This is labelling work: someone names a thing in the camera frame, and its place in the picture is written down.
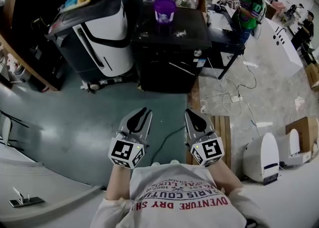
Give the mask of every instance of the table leg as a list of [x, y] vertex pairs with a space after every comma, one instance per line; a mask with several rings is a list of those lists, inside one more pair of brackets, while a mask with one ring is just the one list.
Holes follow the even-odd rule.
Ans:
[[223, 76], [226, 74], [226, 72], [228, 71], [228, 69], [230, 68], [230, 66], [234, 63], [234, 61], [236, 60], [236, 58], [238, 57], [238, 54], [234, 54], [230, 61], [228, 62], [227, 66], [224, 68], [224, 70], [221, 72], [220, 76], [218, 77], [218, 80], [220, 80], [221, 78], [223, 78]]

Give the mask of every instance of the metal bracket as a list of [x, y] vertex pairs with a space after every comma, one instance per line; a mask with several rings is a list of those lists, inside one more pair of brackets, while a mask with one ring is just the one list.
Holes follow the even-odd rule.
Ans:
[[18, 207], [24, 207], [24, 206], [29, 206], [33, 204], [38, 204], [44, 202], [43, 199], [39, 197], [32, 197], [30, 198], [30, 195], [28, 194], [28, 199], [25, 199], [23, 195], [14, 187], [12, 187], [13, 190], [19, 195], [20, 199], [17, 200], [10, 200], [9, 203], [13, 208], [18, 208]]

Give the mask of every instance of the purple lid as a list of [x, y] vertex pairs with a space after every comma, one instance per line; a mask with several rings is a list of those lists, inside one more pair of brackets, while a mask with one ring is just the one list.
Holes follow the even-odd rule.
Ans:
[[154, 2], [154, 9], [160, 13], [174, 12], [176, 4], [173, 0], [156, 0]]

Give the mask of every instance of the black cable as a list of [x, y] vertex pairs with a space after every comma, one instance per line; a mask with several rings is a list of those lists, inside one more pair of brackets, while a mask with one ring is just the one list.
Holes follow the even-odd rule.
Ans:
[[159, 147], [159, 149], [153, 154], [153, 156], [152, 156], [152, 158], [151, 158], [151, 164], [150, 164], [150, 165], [152, 165], [152, 163], [153, 163], [153, 161], [154, 161], [156, 155], [157, 155], [157, 154], [160, 152], [160, 150], [163, 148], [163, 146], [164, 146], [166, 140], [167, 140], [170, 136], [174, 135], [174, 134], [177, 133], [178, 131], [181, 131], [181, 130], [182, 130], [183, 128], [185, 128], [185, 127], [186, 127], [186, 126], [183, 126], [183, 127], [179, 128], [178, 130], [175, 130], [175, 131], [173, 131], [172, 133], [168, 134], [168, 135], [165, 137], [165, 139], [164, 139], [163, 143], [161, 144], [161, 146]]
[[257, 87], [256, 76], [255, 76], [255, 74], [249, 69], [247, 60], [245, 59], [244, 55], [243, 55], [243, 58], [244, 58], [244, 60], [246, 61], [246, 66], [247, 66], [248, 70], [254, 75], [254, 78], [255, 78], [255, 86], [254, 86], [254, 87], [248, 87], [248, 86], [246, 86], [246, 85], [244, 85], [244, 84], [239, 84], [239, 85], [237, 86], [237, 89], [238, 89], [238, 97], [240, 97], [239, 86], [243, 86], [243, 87], [246, 87], [246, 88], [251, 89], [251, 90], [252, 90], [252, 89], [255, 89], [255, 88]]

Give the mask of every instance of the person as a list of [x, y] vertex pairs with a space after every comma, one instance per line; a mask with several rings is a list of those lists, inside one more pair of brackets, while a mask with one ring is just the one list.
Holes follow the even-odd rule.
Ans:
[[301, 9], [303, 9], [303, 5], [300, 3], [299, 5], [293, 4], [290, 9], [286, 12], [287, 21], [284, 23], [284, 26], [291, 26], [295, 20], [299, 20], [301, 18]]
[[240, 7], [235, 11], [232, 20], [233, 30], [240, 34], [243, 43], [249, 38], [251, 31], [257, 26], [257, 17], [263, 10], [263, 0], [239, 0]]
[[207, 168], [175, 160], [135, 168], [131, 180], [130, 174], [113, 166], [91, 228], [270, 227], [222, 160]]
[[308, 17], [304, 20], [304, 22], [301, 24], [298, 22], [298, 25], [301, 26], [301, 28], [298, 30], [298, 32], [295, 34], [293, 39], [291, 40], [291, 43], [293, 44], [294, 48], [297, 50], [303, 42], [309, 42], [310, 39], [314, 35], [314, 14], [311, 11], [308, 11]]

